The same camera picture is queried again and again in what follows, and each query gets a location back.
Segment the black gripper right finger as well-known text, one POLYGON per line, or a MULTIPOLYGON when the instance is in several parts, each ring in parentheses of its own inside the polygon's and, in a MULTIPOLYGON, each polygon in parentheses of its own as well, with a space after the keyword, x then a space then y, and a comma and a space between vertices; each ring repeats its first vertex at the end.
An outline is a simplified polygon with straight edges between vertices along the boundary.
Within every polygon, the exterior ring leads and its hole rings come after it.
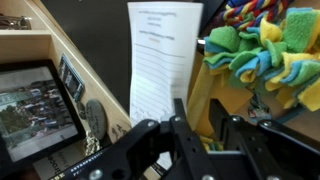
POLYGON ((238 115, 230 115, 218 99, 211 99, 209 120, 223 151, 211 155, 221 180, 287 180, 258 129, 238 115))

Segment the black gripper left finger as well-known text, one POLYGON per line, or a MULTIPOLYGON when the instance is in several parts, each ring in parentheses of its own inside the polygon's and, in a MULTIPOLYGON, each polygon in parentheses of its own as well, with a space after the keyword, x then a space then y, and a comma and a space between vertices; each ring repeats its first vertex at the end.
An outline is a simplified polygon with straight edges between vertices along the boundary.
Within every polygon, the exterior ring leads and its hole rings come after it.
POLYGON ((199 137, 192 131, 181 99, 175 98, 174 115, 167 122, 173 135, 172 166, 162 180, 220 180, 199 137))

